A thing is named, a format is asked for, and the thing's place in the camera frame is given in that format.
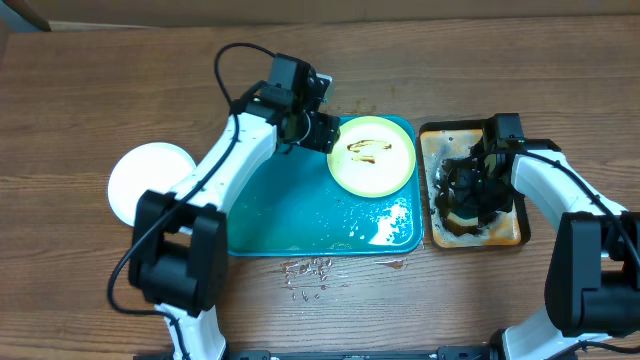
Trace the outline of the white plate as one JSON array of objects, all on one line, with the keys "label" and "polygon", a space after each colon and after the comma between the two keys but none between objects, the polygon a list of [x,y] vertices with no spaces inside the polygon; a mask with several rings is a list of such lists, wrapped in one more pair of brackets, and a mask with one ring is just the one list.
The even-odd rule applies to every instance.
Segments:
[{"label": "white plate", "polygon": [[110,208],[124,224],[133,226],[140,197],[152,190],[164,194],[196,167],[182,148],[165,142],[138,146],[115,165],[107,185]]}]

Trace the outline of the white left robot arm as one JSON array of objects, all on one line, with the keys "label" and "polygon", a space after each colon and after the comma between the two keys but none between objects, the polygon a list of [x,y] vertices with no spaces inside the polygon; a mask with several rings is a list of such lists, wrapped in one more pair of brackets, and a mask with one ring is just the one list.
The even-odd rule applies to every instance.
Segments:
[{"label": "white left robot arm", "polygon": [[215,304],[228,268],[228,212],[278,145],[332,150],[339,120],[318,110],[332,85],[324,74],[257,82],[231,102],[223,134],[185,178],[138,200],[123,262],[150,314],[165,319],[173,358],[227,358]]}]

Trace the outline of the yellow plate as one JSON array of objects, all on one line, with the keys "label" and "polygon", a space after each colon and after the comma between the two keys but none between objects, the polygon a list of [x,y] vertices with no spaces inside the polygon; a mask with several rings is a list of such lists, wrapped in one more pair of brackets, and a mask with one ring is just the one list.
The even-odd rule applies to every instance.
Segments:
[{"label": "yellow plate", "polygon": [[416,167],[409,134],[397,123],[378,116],[346,121],[327,156],[329,172],[346,191],[378,198],[400,190]]}]

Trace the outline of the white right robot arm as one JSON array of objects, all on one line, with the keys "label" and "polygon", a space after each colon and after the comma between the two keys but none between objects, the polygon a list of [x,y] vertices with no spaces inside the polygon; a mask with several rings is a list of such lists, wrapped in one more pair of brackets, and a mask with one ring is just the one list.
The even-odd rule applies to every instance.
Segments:
[{"label": "white right robot arm", "polygon": [[493,336],[499,358],[573,359],[590,347],[638,353],[608,342],[639,329],[638,213],[598,192],[550,140],[481,140],[445,169],[455,217],[483,220],[526,197],[556,231],[544,305]]}]

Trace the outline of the green yellow sponge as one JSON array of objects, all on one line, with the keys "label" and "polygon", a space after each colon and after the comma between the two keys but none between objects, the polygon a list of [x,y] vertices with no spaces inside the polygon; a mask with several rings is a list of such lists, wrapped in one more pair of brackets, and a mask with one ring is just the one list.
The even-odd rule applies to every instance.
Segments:
[{"label": "green yellow sponge", "polygon": [[477,229],[482,228],[495,220],[494,215],[483,215],[476,217],[463,217],[455,212],[449,212],[444,220],[447,228],[453,229]]}]

